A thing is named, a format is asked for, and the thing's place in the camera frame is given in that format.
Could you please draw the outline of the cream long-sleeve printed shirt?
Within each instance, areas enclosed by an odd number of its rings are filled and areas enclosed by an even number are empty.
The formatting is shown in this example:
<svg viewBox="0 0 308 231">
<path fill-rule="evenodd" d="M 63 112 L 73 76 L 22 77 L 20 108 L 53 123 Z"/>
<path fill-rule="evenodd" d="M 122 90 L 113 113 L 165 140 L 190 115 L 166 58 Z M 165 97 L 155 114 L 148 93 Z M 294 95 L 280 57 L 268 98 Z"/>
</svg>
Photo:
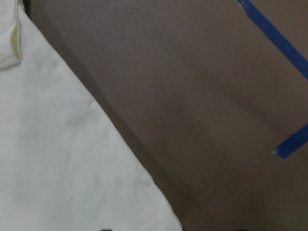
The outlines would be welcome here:
<svg viewBox="0 0 308 231">
<path fill-rule="evenodd" d="M 151 175 L 20 0 L 0 3 L 0 228 L 182 230 Z"/>
</svg>

